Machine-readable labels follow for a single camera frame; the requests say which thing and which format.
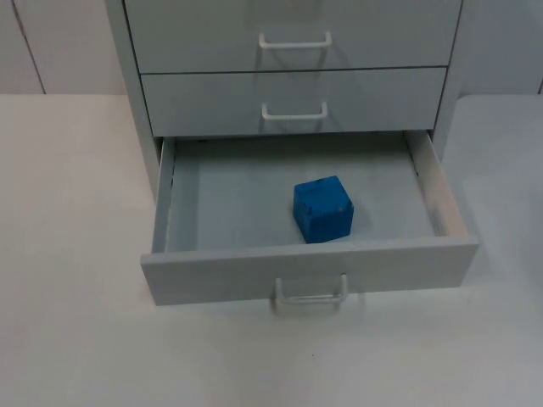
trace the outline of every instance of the cabinet side panel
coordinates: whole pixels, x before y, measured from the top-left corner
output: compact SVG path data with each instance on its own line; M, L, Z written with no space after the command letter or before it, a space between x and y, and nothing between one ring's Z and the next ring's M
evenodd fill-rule
M153 139L149 124L142 83L137 70L137 62L132 47L130 30L126 21L125 7L122 0L105 0L108 10L109 25L115 40L120 68L125 79L126 93L130 100L132 115L136 124L143 161L153 195L156 198L159 180L159 155L157 142Z

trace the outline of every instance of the blue block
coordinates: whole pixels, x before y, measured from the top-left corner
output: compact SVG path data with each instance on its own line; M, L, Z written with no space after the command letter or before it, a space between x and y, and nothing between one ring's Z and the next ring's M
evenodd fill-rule
M355 209L337 176L294 187L293 213L306 243L324 243L350 234Z

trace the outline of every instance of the open drawer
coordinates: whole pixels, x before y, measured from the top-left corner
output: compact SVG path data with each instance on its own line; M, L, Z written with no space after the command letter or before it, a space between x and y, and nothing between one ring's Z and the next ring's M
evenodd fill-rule
M351 235L304 244L294 185L337 175ZM165 139L153 252L156 304L454 287L477 250L426 132L181 142Z

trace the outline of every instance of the drawer bottom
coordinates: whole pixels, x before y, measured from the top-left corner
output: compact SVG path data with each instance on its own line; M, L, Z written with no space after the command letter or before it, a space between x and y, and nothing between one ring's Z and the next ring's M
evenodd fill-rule
M338 176L355 206L333 241L433 237L403 136L177 142L166 252L305 244L294 185Z

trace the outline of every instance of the table surface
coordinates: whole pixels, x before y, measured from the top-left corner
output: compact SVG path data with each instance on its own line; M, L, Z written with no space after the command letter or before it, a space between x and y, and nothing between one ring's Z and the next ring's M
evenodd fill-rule
M1 96L0 404L511 406L543 399L543 98L469 97L444 167L482 247L460 288L155 307L128 102Z

